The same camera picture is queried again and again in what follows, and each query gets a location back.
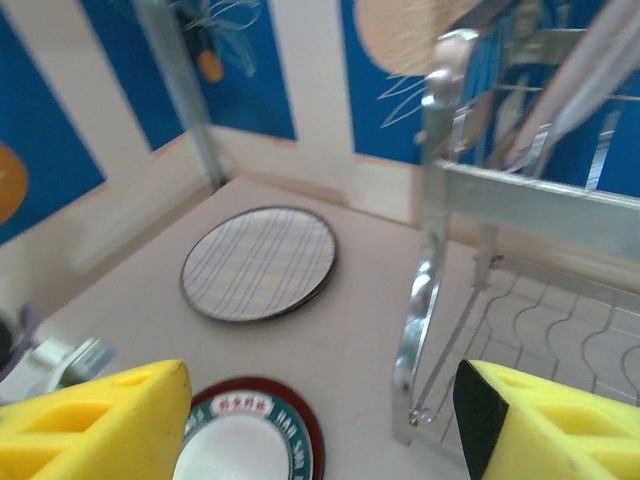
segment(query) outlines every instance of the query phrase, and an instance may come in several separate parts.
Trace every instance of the metal rack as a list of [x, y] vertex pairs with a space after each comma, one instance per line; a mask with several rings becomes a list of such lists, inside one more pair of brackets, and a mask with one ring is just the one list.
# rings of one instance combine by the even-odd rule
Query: metal rack
[[[518, 112], [511, 126], [496, 126], [506, 96], [540, 90], [522, 85], [513, 72], [529, 63], [561, 63], [582, 33], [539, 29], [531, 12], [540, 5], [484, 2], [435, 47], [422, 100], [421, 260], [392, 381], [393, 435], [405, 444], [426, 436], [461, 452], [451, 388], [462, 358], [501, 363], [640, 406], [640, 297], [496, 251], [498, 229], [506, 227], [640, 261], [640, 201], [595, 191], [615, 115], [600, 132], [583, 188], [541, 180], [526, 168], [499, 170], [501, 152], [522, 117]], [[482, 68], [478, 52], [487, 45], [499, 60], [481, 75], [483, 84], [470, 86], [470, 72]], [[436, 308], [452, 212], [483, 223], [473, 290], [457, 321], [440, 318]], [[424, 388], [416, 388], [422, 382]]]

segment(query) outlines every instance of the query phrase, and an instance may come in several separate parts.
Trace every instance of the white plate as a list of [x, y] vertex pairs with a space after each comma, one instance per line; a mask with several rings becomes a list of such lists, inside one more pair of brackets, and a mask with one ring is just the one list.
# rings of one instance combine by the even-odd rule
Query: white plate
[[187, 302], [209, 318], [264, 320], [314, 298], [337, 259], [327, 223], [297, 208], [267, 207], [237, 215], [193, 247], [182, 268]]
[[320, 480], [311, 409], [273, 380], [238, 378], [196, 395], [173, 480]]

